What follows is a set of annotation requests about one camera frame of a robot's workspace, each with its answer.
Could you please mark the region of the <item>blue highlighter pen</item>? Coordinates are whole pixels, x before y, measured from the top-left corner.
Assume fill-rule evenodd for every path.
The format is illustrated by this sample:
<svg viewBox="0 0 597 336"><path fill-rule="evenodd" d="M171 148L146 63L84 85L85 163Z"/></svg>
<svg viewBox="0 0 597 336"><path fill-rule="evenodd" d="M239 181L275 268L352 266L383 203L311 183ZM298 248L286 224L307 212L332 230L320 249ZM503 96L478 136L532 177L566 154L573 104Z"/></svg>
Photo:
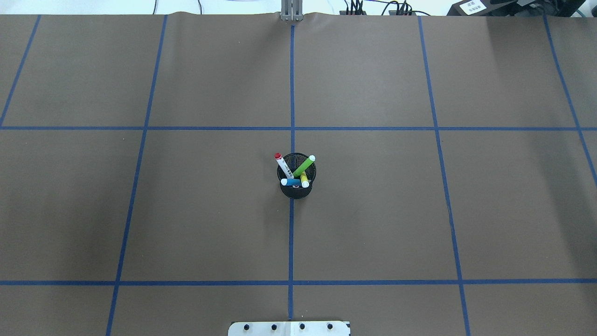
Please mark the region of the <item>blue highlighter pen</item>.
<svg viewBox="0 0 597 336"><path fill-rule="evenodd" d="M282 186L302 186L300 179L287 179L283 178L280 180Z"/></svg>

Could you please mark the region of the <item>red and white marker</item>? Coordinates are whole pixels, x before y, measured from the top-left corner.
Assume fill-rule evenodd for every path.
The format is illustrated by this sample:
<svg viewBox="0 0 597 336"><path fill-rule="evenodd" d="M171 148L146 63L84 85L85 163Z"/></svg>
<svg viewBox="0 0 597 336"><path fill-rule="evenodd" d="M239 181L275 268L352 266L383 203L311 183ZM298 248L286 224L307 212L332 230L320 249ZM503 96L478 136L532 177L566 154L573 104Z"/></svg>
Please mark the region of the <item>red and white marker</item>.
<svg viewBox="0 0 597 336"><path fill-rule="evenodd" d="M274 158L275 158L278 166L281 168L282 172L286 176L286 179L294 179L293 172L292 172L292 170L290 170L290 167L288 166L288 164L286 164L286 161L284 160L284 157L282 156L282 154L275 153Z"/></svg>

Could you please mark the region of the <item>black mesh pen cup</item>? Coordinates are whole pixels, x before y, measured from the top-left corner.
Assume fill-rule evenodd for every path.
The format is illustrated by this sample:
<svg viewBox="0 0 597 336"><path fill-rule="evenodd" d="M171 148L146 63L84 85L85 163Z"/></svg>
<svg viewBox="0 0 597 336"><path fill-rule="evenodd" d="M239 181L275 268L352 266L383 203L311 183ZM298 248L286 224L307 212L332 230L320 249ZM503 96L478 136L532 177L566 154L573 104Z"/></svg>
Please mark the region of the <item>black mesh pen cup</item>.
<svg viewBox="0 0 597 336"><path fill-rule="evenodd" d="M298 168L298 166L300 166L300 164L303 162L303 160L308 157L308 155L305 155L303 153L290 153L287 155L284 155L284 160L286 161L286 164L288 164L288 166L290 167L290 170L292 170L292 172L294 172L296 170L296 168ZM304 189L301 186L282 186L280 183L280 180L283 178L286 178L286 176L284 175L284 173L282 172L281 168L279 166L277 166L277 175L278 175L278 180L279 180L279 187L280 190L282 191L282 193L287 196L290 199L294 199L294 200L298 200L298 199L303 199L305 197L307 197L312 190L315 178L316 178L316 165L315 163L313 163L309 168L307 168L307 170L305 170L308 179L311 183L310 187L308 187L307 189Z"/></svg>

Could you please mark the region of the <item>green highlighter pen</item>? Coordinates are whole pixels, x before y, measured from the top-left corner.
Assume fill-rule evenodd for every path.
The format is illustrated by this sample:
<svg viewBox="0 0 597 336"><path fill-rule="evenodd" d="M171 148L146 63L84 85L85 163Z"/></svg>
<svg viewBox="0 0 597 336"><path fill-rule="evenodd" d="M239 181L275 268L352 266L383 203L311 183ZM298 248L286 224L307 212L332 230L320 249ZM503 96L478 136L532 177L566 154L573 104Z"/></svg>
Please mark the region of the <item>green highlighter pen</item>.
<svg viewBox="0 0 597 336"><path fill-rule="evenodd" d="M296 168L296 170L293 172L294 178L299 178L301 174L303 174L303 172L307 170L307 168L309 168L315 162L315 160L315 155L310 155L306 157L300 164L300 166L298 166L298 168Z"/></svg>

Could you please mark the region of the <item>yellow highlighter pen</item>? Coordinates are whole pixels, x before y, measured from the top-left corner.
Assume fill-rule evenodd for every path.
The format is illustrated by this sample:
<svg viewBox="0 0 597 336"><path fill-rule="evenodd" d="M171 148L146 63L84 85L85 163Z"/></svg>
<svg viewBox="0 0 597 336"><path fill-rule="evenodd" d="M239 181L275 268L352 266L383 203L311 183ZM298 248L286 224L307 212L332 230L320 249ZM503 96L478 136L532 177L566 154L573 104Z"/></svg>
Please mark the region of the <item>yellow highlighter pen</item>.
<svg viewBox="0 0 597 336"><path fill-rule="evenodd" d="M300 181L301 181L301 187L303 187L304 189L307 189L308 187L310 187L311 183L308 179L308 176L306 174L305 171L301 172L300 174Z"/></svg>

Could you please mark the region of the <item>brown paper table mat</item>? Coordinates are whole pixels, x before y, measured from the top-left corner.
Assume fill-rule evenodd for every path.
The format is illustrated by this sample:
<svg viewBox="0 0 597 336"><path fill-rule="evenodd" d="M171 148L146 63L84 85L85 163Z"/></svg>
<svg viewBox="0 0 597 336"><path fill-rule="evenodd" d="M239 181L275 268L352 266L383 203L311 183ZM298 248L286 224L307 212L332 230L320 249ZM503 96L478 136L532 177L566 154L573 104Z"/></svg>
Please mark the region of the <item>brown paper table mat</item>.
<svg viewBox="0 0 597 336"><path fill-rule="evenodd" d="M2 15L1 334L596 334L596 19Z"/></svg>

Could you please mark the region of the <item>left grey USB hub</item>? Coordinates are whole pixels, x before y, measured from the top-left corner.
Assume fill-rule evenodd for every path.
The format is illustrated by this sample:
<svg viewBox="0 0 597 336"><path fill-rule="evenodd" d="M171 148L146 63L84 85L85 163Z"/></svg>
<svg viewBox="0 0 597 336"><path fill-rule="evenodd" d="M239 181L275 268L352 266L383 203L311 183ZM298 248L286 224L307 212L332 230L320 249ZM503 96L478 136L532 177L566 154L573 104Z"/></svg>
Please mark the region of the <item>left grey USB hub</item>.
<svg viewBox="0 0 597 336"><path fill-rule="evenodd" d="M344 0L345 9L339 11L339 15L366 15L364 0Z"/></svg>

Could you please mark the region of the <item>grey usb hub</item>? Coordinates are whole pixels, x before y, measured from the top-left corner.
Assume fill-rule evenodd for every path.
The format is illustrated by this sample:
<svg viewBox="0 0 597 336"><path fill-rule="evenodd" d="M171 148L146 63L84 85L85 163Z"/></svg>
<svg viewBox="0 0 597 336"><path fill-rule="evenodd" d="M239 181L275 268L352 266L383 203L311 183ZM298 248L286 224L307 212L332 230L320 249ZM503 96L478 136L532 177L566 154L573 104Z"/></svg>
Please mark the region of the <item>grey usb hub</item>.
<svg viewBox="0 0 597 336"><path fill-rule="evenodd" d="M410 3L407 0L391 0L390 2L388 2L386 7L384 8L383 13L385 13L388 10L388 7L390 7L390 6L395 6L394 15L397 15L397 16L416 15L416 12L414 11L414 9L412 8L412 6L410 5Z"/></svg>
<svg viewBox="0 0 597 336"><path fill-rule="evenodd" d="M366 15L364 0L344 0L345 9L339 11L339 15Z"/></svg>

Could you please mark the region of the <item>white metal mounting plate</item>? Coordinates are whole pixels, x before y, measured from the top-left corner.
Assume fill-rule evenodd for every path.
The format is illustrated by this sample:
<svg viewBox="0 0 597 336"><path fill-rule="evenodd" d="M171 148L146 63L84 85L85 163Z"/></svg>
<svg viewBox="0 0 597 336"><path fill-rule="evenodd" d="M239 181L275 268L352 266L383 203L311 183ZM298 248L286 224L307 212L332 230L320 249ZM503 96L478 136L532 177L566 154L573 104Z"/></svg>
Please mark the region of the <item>white metal mounting plate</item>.
<svg viewBox="0 0 597 336"><path fill-rule="evenodd" d="M275 321L235 322L229 336L351 336L349 322L344 321Z"/></svg>

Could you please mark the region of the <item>right grey USB hub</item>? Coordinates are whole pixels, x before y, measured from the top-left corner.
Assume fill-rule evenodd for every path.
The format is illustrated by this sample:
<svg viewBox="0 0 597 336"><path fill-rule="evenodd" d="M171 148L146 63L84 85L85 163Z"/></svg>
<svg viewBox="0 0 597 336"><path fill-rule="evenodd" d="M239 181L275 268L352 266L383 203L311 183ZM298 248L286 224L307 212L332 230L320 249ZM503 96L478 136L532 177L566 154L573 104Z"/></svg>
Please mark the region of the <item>right grey USB hub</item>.
<svg viewBox="0 0 597 336"><path fill-rule="evenodd" d="M394 15L397 15L397 16L416 15L416 12L414 11L414 9L412 8L412 6L410 5L410 3L407 0L391 0L390 2L388 2L386 7L384 8L383 13L385 13L388 10L388 7L390 7L390 6L395 6Z"/></svg>

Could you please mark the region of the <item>black box with label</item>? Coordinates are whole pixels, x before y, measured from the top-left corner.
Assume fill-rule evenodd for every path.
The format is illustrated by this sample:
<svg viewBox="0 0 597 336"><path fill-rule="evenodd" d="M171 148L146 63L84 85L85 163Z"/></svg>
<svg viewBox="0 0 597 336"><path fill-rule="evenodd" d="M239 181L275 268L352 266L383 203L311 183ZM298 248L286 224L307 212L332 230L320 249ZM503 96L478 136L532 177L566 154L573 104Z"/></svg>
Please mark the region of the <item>black box with label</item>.
<svg viewBox="0 0 597 336"><path fill-rule="evenodd" d="M461 0L450 7L446 16L484 16L517 0Z"/></svg>

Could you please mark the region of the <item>aluminium frame post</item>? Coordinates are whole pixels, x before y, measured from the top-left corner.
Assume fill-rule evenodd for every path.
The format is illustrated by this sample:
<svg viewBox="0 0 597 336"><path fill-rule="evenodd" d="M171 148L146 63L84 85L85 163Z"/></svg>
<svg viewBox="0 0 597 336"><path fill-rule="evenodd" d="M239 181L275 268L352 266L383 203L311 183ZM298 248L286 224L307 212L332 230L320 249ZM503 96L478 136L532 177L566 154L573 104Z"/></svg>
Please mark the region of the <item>aluminium frame post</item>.
<svg viewBox="0 0 597 336"><path fill-rule="evenodd" d="M281 21L302 21L304 19L302 0L281 0Z"/></svg>

